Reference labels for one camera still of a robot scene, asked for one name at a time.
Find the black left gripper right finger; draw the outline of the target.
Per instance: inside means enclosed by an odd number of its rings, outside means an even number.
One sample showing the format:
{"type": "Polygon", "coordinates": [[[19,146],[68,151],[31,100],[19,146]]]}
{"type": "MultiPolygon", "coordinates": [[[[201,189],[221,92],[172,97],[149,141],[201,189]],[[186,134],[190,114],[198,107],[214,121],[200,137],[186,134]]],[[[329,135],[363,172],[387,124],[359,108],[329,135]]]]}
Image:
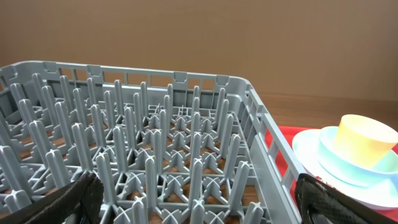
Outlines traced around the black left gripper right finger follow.
{"type": "Polygon", "coordinates": [[[397,224],[308,174],[298,176],[294,195],[302,224],[397,224]]]}

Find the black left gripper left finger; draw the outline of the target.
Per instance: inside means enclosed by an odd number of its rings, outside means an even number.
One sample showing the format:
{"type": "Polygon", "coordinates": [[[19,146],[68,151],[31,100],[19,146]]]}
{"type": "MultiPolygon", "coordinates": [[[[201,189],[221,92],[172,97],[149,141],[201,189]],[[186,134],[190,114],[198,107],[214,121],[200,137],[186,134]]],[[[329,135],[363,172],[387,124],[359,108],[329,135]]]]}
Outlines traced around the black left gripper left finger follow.
{"type": "Polygon", "coordinates": [[[104,185],[92,172],[52,194],[1,219],[1,223],[63,223],[75,214],[73,223],[97,223],[104,185]]]}

